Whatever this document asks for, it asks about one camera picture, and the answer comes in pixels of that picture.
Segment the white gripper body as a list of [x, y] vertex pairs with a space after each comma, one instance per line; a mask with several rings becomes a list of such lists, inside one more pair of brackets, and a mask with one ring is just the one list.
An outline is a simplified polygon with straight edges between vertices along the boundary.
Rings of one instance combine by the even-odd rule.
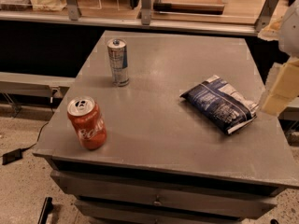
[[299, 57], [299, 0], [286, 11], [280, 25], [279, 49], [292, 57]]

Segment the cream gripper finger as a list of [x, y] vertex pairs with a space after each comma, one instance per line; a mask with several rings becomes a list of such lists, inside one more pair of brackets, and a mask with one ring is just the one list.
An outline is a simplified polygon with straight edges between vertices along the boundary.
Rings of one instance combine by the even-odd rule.
[[260, 110], [278, 116], [298, 95], [299, 59], [290, 59], [284, 64], [274, 63], [259, 102]]
[[271, 21], [258, 33], [258, 37], [261, 40], [265, 40], [265, 41], [279, 41], [282, 38], [282, 32], [281, 32], [282, 23], [283, 23], [282, 17], [274, 21]]

